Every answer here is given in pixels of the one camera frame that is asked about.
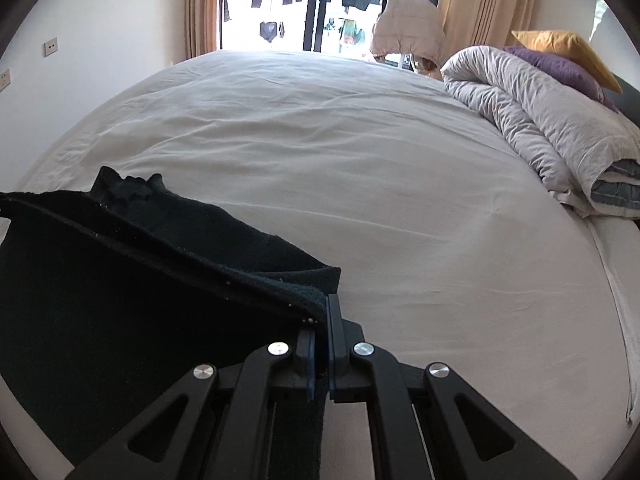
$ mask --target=bed sheet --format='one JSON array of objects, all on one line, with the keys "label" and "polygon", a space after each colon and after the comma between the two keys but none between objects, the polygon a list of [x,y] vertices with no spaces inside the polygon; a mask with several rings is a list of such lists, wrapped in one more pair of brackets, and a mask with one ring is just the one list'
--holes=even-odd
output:
[{"label": "bed sheet", "polygon": [[[92,112],[20,187],[88,190],[103,164],[162,173],[341,267],[343,315],[369,341],[411,365],[446,362],[580,480],[602,478],[628,442],[625,346],[589,227],[441,83],[315,54],[217,52]],[[605,244],[640,243],[616,220]],[[621,279],[637,276],[640,261],[625,267]],[[60,480],[42,463],[55,449],[42,434],[32,444],[38,430],[2,392],[21,455]],[[322,445],[323,479],[373,478],[361,406],[329,403]]]}]

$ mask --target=brown curtain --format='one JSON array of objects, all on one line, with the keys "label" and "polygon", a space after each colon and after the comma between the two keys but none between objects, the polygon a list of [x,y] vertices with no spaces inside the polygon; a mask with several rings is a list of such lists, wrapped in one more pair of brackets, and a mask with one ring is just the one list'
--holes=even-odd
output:
[{"label": "brown curtain", "polygon": [[219,0],[186,0],[187,58],[218,48]]},{"label": "brown curtain", "polygon": [[534,0],[439,0],[447,35],[441,62],[477,44],[503,47],[512,30],[526,30]]}]

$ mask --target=wall outlet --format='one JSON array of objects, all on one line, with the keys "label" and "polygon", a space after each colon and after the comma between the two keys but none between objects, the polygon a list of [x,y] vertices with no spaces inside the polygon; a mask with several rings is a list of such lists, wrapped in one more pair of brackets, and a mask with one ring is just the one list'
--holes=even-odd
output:
[{"label": "wall outlet", "polygon": [[11,72],[7,68],[4,72],[0,73],[0,92],[9,86],[11,82]]},{"label": "wall outlet", "polygon": [[47,41],[47,43],[44,44],[44,57],[49,56],[50,54],[53,54],[54,52],[58,51],[58,38],[53,38],[53,40],[49,40]]}]

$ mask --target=screw head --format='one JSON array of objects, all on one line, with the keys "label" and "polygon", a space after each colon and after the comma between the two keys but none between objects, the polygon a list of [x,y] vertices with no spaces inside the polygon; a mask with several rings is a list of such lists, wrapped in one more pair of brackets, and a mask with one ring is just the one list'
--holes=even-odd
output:
[{"label": "screw head", "polygon": [[203,364],[193,369],[193,376],[196,379],[209,379],[213,375],[213,366]]},{"label": "screw head", "polygon": [[353,346],[353,351],[358,355],[367,356],[373,354],[375,350],[374,346],[371,343],[356,343]]},{"label": "screw head", "polygon": [[444,363],[432,363],[429,365],[429,373],[434,377],[442,379],[449,375],[449,367]]},{"label": "screw head", "polygon": [[267,350],[271,355],[284,355],[289,351],[289,345],[283,342],[271,343]]}]

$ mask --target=beige puffer jacket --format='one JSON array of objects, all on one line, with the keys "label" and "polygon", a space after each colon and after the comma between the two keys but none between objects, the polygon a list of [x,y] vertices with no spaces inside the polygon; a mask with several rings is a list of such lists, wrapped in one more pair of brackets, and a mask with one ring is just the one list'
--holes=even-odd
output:
[{"label": "beige puffer jacket", "polygon": [[387,54],[413,54],[414,59],[424,58],[424,66],[429,61],[440,66],[444,40],[442,16],[429,0],[383,0],[370,50],[376,60]]}]

